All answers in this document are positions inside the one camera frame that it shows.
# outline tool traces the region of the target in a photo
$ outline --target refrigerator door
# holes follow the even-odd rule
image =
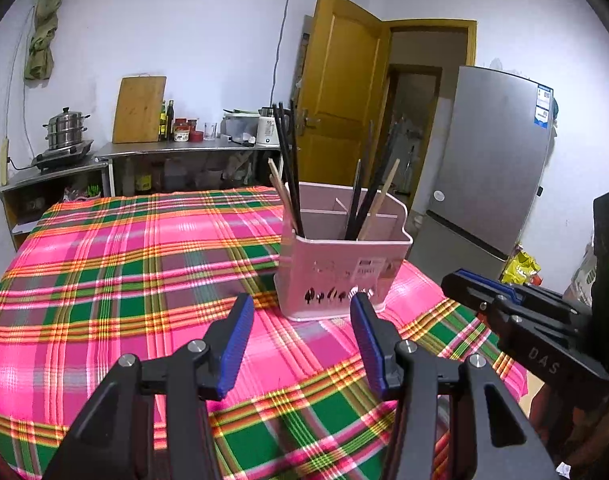
[[[428,214],[422,221],[422,229],[413,242],[408,260],[438,285],[447,274],[459,269],[497,280],[507,263]]]
[[[543,114],[538,104],[551,110],[546,124],[537,123]],[[460,67],[428,209],[483,247],[509,255],[539,186],[552,122],[551,89],[504,72]]]

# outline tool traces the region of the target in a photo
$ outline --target yellow plastic bag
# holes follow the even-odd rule
[[[516,283],[524,285],[529,283],[531,277],[536,275],[542,267],[540,267],[535,259],[523,250],[519,250],[513,259],[505,267],[502,274],[502,283]]]

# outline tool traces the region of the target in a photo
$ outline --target blue gripper pad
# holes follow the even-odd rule
[[[516,293],[512,286],[507,285],[507,283],[496,282],[495,280],[489,280],[484,276],[480,276],[479,274],[474,274],[470,270],[460,269],[455,272],[458,276],[462,276],[463,278],[473,280],[474,282],[482,283],[483,285],[487,285],[491,288],[494,288],[497,294],[504,294],[507,298],[510,298],[515,304],[522,304],[522,298]]]
[[[351,299],[350,313],[369,387],[380,400],[398,399],[404,374],[395,356],[395,346],[402,341],[398,330],[376,316],[364,292]]]
[[[226,319],[211,323],[203,337],[210,347],[209,371],[214,379],[217,399],[235,386],[242,356],[253,326],[253,298],[239,294]]]

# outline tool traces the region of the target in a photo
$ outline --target open door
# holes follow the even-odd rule
[[[300,180],[353,183],[355,165],[376,129],[389,61],[389,27],[349,0],[318,0],[298,109]],[[373,134],[371,160],[377,134]]]

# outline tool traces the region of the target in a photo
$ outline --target wooden cutting board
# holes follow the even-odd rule
[[[156,142],[165,76],[124,77],[120,85],[113,142]]]

